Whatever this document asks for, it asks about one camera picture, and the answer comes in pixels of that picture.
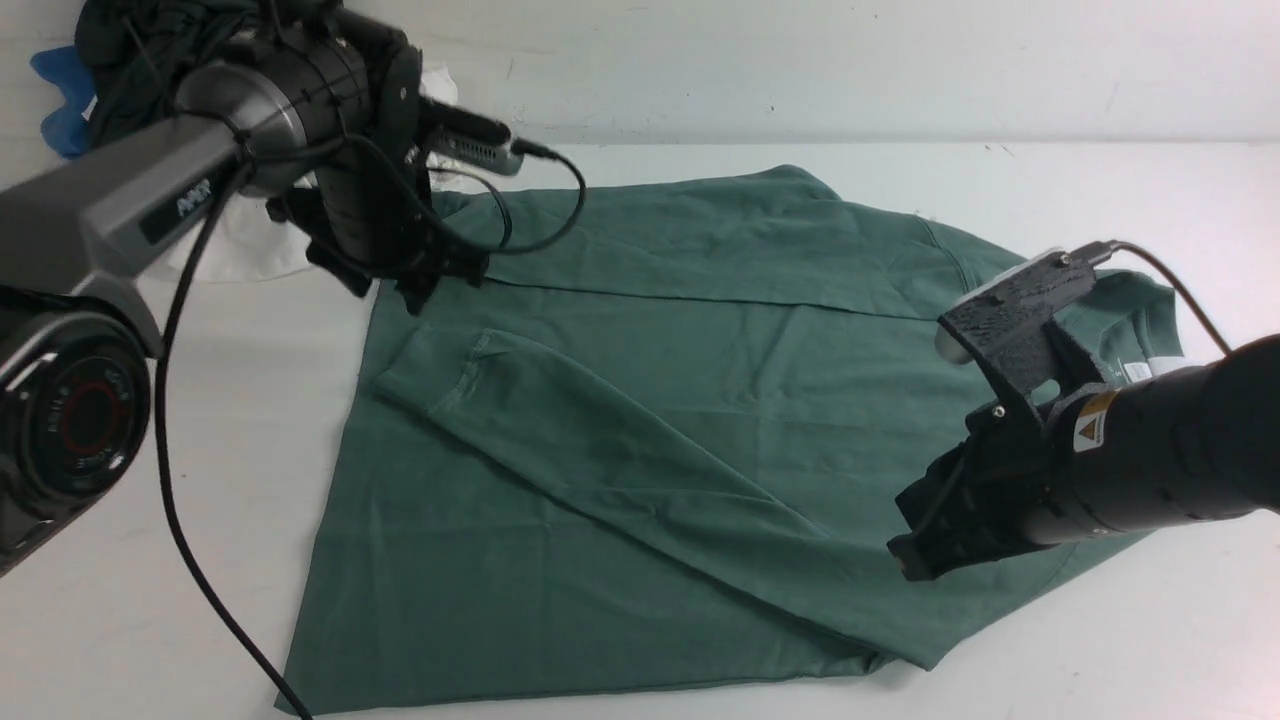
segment shirt seam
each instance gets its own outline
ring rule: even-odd
[[[964,265],[960,264],[960,259],[956,258],[954,252],[942,246],[942,242],[938,241],[938,236],[933,232],[933,227],[929,225],[929,223],[927,223],[924,218],[919,215],[911,215],[911,217],[915,218],[915,222],[920,223],[920,227],[924,228],[924,232],[929,236],[929,242],[933,243],[933,247],[936,247],[938,252],[946,255],[947,260],[951,260],[951,265],[955,266],[956,274],[960,277],[960,286],[964,288],[964,292],[966,293],[970,292],[973,290],[973,283],[969,282],[969,277],[965,274]]]
[[[516,288],[525,288],[525,290],[547,290],[547,291],[554,291],[554,292],[577,292],[577,293],[582,293],[582,295],[604,295],[604,296],[609,296],[609,297],[635,297],[635,299],[640,299],[640,300],[669,300],[669,301],[678,301],[678,302],[719,302],[719,304],[731,304],[731,305],[768,305],[768,306],[772,306],[772,307],[814,307],[817,310],[826,310],[826,311],[829,311],[829,313],[841,313],[841,314],[845,314],[845,315],[861,315],[864,318],[882,318],[882,319],[886,319],[886,320],[916,320],[916,322],[923,322],[923,323],[936,323],[937,322],[937,318],[927,318],[927,316],[920,316],[920,315],[904,315],[904,314],[893,314],[893,313],[872,313],[872,311],[868,311],[868,310],[852,310],[852,309],[849,309],[849,307],[841,307],[841,306],[836,306],[836,305],[824,305],[824,304],[820,304],[820,302],[782,302],[782,301],[774,301],[774,300],[726,300],[726,299],[708,299],[708,297],[687,297],[687,296],[680,296],[680,295],[640,295],[640,293],[632,293],[632,292],[617,292],[617,291],[593,290],[593,288],[582,288],[582,287],[562,287],[562,286],[540,284],[540,283],[532,283],[532,282],[513,282],[513,281],[506,281],[506,279],[502,279],[502,278],[493,278],[493,277],[485,277],[485,281],[490,282],[490,283],[494,283],[494,284],[506,286],[506,287],[516,287]],[[897,288],[892,288],[892,290],[896,292],[896,295],[899,297],[905,299],[905,296],[900,291],[897,291]]]
[[[480,373],[480,354],[489,345],[490,337],[493,337],[493,331],[484,331],[480,333],[475,345],[471,346],[471,352],[467,355],[467,361],[462,366],[462,372],[458,373],[458,382],[453,383],[449,392],[444,393],[444,397],[442,397],[435,405],[426,409],[428,418],[435,415],[439,410],[457,405],[457,402],[462,400],[462,395],[471,387],[476,375]]]

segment white cloth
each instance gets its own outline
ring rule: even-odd
[[[458,101],[458,86],[444,63],[424,63],[419,90],[443,102]],[[449,167],[448,161],[431,159],[435,165]],[[449,187],[457,179],[448,174],[433,174],[431,187]],[[163,261],[152,265],[150,275],[177,279],[182,273],[191,247],[200,232],[197,225],[173,249]],[[310,240],[291,224],[273,223],[266,217],[266,201],[236,196],[218,219],[214,237],[205,249],[205,256],[196,268],[198,282],[261,282],[310,269],[306,251]]]

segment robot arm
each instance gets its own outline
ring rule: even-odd
[[[416,314],[440,277],[483,279],[489,254],[430,213],[420,160],[515,174],[549,151],[420,97],[404,35],[332,5],[239,33],[175,118],[0,193],[0,575],[128,469],[164,352],[134,281],[224,193],[271,199],[360,296],[393,282]]]
[[[890,541],[909,580],[1065,542],[1280,510],[1280,336],[1126,387],[1053,320],[1123,247],[1030,260],[940,319],[938,350],[975,361],[996,400],[969,438],[897,496]],[[1032,392],[1056,380],[1044,405]]]

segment black cable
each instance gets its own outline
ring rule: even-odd
[[[1172,286],[1174,291],[1176,291],[1178,295],[1181,296],[1183,301],[1187,302],[1187,306],[1190,307],[1192,315],[1196,315],[1196,319],[1199,320],[1199,324],[1204,328],[1204,332],[1208,333],[1208,337],[1213,340],[1213,343],[1217,345],[1217,348],[1222,351],[1222,355],[1231,354],[1230,343],[1226,342],[1226,338],[1222,337],[1222,333],[1217,332],[1217,327],[1215,327],[1213,322],[1208,319],[1208,315],[1204,313],[1204,309],[1202,309],[1199,306],[1199,302],[1197,302],[1196,299],[1192,297],[1190,291],[1187,290],[1187,286],[1183,284],[1183,281],[1178,279],[1178,275],[1175,275],[1174,272],[1170,270],[1167,265],[1161,263],[1160,259],[1152,255],[1149,251],[1143,250],[1142,247],[1138,247],[1132,242],[1125,242],[1123,240],[1112,240],[1108,245],[1111,246],[1112,250],[1130,252],[1133,255],[1137,255],[1138,258],[1142,258],[1143,260],[1147,261],[1148,265],[1155,268],[1156,272],[1164,275],[1165,279],[1169,281],[1169,284]]]
[[[275,0],[259,0],[257,14],[261,15],[259,22],[271,23],[269,29],[275,33],[271,41],[284,42],[284,26],[280,24],[280,8],[275,4]]]
[[[133,45],[138,49],[138,55],[142,58],[142,61],[146,63],[147,69],[151,70],[151,79],[156,82],[156,90],[160,91],[160,96],[164,97],[165,105],[168,105],[166,110],[172,115],[178,108],[177,101],[173,99],[173,88],[169,87],[169,85],[164,81],[164,76],[160,74],[160,68],[151,58],[151,53],[147,51],[146,42],[142,42],[142,36],[138,35],[138,29],[133,27],[133,20],[129,19],[128,15],[124,15],[120,18],[120,23],[124,26],[124,29],[129,32],[129,37],[133,38]]]
[[[577,224],[579,217],[582,215],[582,208],[586,205],[586,178],[582,177],[582,172],[577,169],[577,165],[550,147],[538,145],[536,142],[530,142],[527,140],[517,140],[512,143],[511,150],[521,155],[532,155],[535,158],[559,163],[561,165],[568,168],[568,172],[573,173],[573,179],[577,181],[577,204],[573,205],[573,211],[568,214],[564,224],[562,224],[558,231],[544,237],[543,240],[539,240],[538,242],[521,245],[520,247],[512,247],[498,252],[498,255],[527,255],[530,252],[538,252],[539,250],[547,250],[563,240],[564,236],[573,229],[573,225]]]
[[[166,410],[166,396],[165,388],[169,382],[169,363],[173,357],[173,345],[178,334],[178,320],[182,318],[182,309],[187,304],[187,295],[191,292],[191,283],[196,278],[196,265],[200,263],[200,258],[205,254],[205,247],[209,246],[210,238],[214,236],[214,228],[218,225],[218,218],[227,209],[227,202],[248,182],[248,177],[252,174],[252,165],[242,165],[232,181],[218,193],[214,204],[209,209],[209,215],[205,218],[205,225],[200,228],[200,234],[196,236],[196,242],[191,247],[191,256],[187,258],[186,265],[182,268],[182,275],[178,278],[178,287],[173,295],[173,302],[169,304],[169,316],[165,320],[164,327],[164,347],[160,357],[156,363],[156,375],[155,375],[155,439],[156,439],[156,462],[160,470],[160,497],[164,501],[164,516],[169,523],[169,533],[173,534],[173,542],[178,547],[178,553],[182,555],[182,561],[191,573],[192,579],[200,587],[200,592],[212,606],[214,612],[223,620],[227,629],[230,630],[236,639],[239,641],[241,646],[253,657],[259,667],[266,673],[266,676],[275,683],[275,687],[280,691],[280,694],[293,706],[293,711],[298,714],[302,720],[311,720],[312,715],[307,711],[306,706],[298,698],[293,688],[284,680],[283,676],[271,666],[271,662],[262,655],[253,641],[250,639],[248,634],[241,628],[239,623],[232,618],[230,611],[223,605],[221,598],[214,592],[212,585],[209,584],[209,579],[205,578],[205,573],[200,569],[200,564],[196,562],[196,556],[191,551],[191,544],[187,543],[187,537],[182,532],[182,524],[178,521],[178,506],[174,502],[173,496],[173,470],[169,466],[169,424],[165,418]]]
[[[570,172],[573,173],[573,177],[577,179],[577,205],[573,206],[573,211],[570,214],[568,219],[564,220],[564,224],[562,224],[558,231],[547,236],[543,240],[539,240],[538,242],[534,242],[531,245],[522,245],[520,247],[493,247],[493,246],[479,245],[475,241],[467,240],[461,234],[458,234],[457,231],[447,225],[444,220],[442,220],[430,208],[428,208],[426,204],[422,202],[422,199],[417,196],[417,191],[413,190],[413,187],[410,186],[403,177],[401,177],[392,159],[388,158],[387,154],[383,152],[383,149],[379,147],[374,141],[369,140],[362,135],[353,135],[348,140],[353,145],[362,147],[380,165],[383,165],[383,170],[392,177],[392,179],[396,182],[396,186],[399,188],[401,193],[404,195],[404,197],[410,201],[413,209],[420,215],[422,215],[422,219],[426,220],[426,223],[431,225],[431,229],[434,229],[438,234],[443,236],[445,240],[457,242],[460,245],[466,245],[493,255],[526,255],[529,252],[536,252],[539,250],[545,250],[552,245],[556,245],[557,242],[563,240],[564,236],[568,234],[571,229],[573,229],[573,225],[577,224],[579,215],[582,214],[582,206],[586,204],[586,178],[582,177],[582,173],[577,169],[577,167],[573,165],[573,163],[571,163],[567,158],[564,158],[559,152],[556,152],[554,150],[526,142],[525,146],[526,146],[526,152],[529,155],[535,155],[539,158],[545,158],[548,160],[554,160],[564,165],[566,168],[570,169]]]
[[[301,160],[326,160],[330,155],[338,152],[346,146],[347,146],[347,138],[334,137],[319,145],[303,147],[294,152],[285,152],[284,155],[257,155],[251,158],[251,161],[255,165],[282,165],[288,163],[298,163]]]
[[[483,184],[489,195],[493,197],[495,205],[498,205],[498,213],[502,215],[502,241],[498,243],[499,249],[507,247],[511,242],[511,234],[515,224],[511,222],[511,208],[507,206],[507,197],[498,190],[498,186],[493,184],[488,179],[480,177],[479,173],[472,173],[468,170],[462,170],[458,168],[433,168],[426,163],[422,163],[422,169],[428,173],[445,173],[451,176],[462,176],[465,178],[471,178],[477,183]]]

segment green shirt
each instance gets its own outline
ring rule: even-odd
[[[513,195],[513,245],[572,201]],[[285,676],[339,712],[933,667],[1134,542],[927,584],[884,547],[895,495],[992,397],[936,319],[1018,261],[783,167],[594,190],[564,242],[421,318],[384,290]],[[1117,378],[1180,354],[1142,275],[1060,319]]]

